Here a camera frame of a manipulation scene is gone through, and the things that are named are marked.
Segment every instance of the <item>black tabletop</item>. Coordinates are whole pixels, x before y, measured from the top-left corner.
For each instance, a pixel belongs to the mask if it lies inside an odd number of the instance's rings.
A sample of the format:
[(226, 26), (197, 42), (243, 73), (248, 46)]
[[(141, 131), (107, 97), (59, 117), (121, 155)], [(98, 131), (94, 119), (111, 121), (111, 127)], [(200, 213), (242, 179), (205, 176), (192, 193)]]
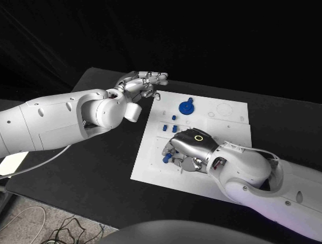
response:
[[(110, 89), (123, 75), (91, 68), (74, 91)], [(226, 82), (218, 79), (219, 85)], [(321, 104), (180, 81), (159, 89), (248, 103), (254, 147), (322, 171)], [(137, 123), (126, 119), (113, 131), (72, 145), (54, 162), (15, 176), (8, 190), (117, 228), (179, 219), (228, 227), (274, 243), (318, 243), (245, 206), (131, 180), (151, 104), (151, 98), (141, 100)], [(19, 169), (42, 163), (61, 150), (31, 152)]]

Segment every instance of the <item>robotic hand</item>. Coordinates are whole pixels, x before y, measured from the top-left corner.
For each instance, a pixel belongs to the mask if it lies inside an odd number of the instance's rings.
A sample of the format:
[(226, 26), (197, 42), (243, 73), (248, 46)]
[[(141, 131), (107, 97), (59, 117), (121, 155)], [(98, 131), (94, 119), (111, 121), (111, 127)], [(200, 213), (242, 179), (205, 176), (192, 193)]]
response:
[[(174, 157), (180, 152), (186, 158)], [(277, 223), (322, 241), (322, 173), (231, 142), (219, 145), (199, 129), (172, 138), (163, 155), (186, 171), (208, 173), (223, 194)], [(265, 181), (271, 190), (262, 190)]]
[(108, 132), (124, 117), (137, 122), (141, 97), (160, 94), (167, 73), (131, 72), (110, 90), (87, 90), (31, 100), (0, 112), (0, 158), (22, 151), (62, 148)]

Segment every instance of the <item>floor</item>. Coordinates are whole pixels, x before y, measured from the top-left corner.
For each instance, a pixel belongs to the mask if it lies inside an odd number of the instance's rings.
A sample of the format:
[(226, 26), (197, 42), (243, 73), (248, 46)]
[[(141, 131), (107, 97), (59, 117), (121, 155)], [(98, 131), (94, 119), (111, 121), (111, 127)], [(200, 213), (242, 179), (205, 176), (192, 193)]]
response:
[[(33, 244), (44, 243), (54, 232), (62, 225), (62, 222), (67, 218), (74, 215), (67, 211), (62, 211), (25, 197), (15, 196), (15, 199), (10, 203), (9, 209), (6, 210), (5, 216), (2, 218), (0, 229), (9, 223), (9, 221), (15, 218), (15, 216), (29, 207), (42, 206), (46, 210), (46, 224), (44, 230), (33, 242)], [(81, 236), (80, 244), (84, 244), (91, 238), (97, 236), (101, 231), (100, 223), (75, 216), (80, 220), (81, 226), (87, 229), (85, 233)], [(44, 224), (45, 214), (39, 208), (32, 208), (19, 216), (19, 218), (13, 221), (13, 223), (8, 226), (8, 228), (0, 232), (0, 244), (19, 244), (19, 243), (31, 243)], [(78, 238), (82, 229), (80, 228), (75, 221), (68, 225), (72, 236), (75, 239)], [(110, 235), (117, 230), (111, 227), (104, 227), (104, 234), (100, 234), (98, 237), (88, 242), (94, 244), (103, 237)], [(74, 243), (72, 238), (68, 235), (68, 231), (62, 231), (59, 233), (59, 239), (67, 243)]]

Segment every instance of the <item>circular outline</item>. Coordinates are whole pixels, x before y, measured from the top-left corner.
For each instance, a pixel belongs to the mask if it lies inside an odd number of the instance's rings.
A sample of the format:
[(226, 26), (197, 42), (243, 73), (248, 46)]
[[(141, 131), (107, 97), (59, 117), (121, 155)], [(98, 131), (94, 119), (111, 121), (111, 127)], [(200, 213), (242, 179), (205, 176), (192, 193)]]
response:
[(196, 139), (197, 141), (203, 141), (203, 136), (196, 136), (195, 139)]

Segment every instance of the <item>white board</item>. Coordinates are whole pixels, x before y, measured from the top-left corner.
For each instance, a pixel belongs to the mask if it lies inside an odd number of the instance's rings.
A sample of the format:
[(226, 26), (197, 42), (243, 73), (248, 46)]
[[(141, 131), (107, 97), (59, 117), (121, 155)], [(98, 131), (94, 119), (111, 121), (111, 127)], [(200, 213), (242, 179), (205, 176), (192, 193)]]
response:
[[(179, 127), (177, 132), (190, 128), (206, 131), (219, 144), (228, 140), (252, 147), (248, 104), (167, 91), (159, 92), (162, 100), (153, 102), (131, 179), (235, 203), (223, 195), (208, 174), (187, 172), (174, 164), (166, 164), (162, 152), (174, 137), (174, 125)], [(195, 113), (185, 115), (179, 106), (189, 98), (193, 98)], [(163, 131), (164, 125), (169, 126), (167, 131)]]

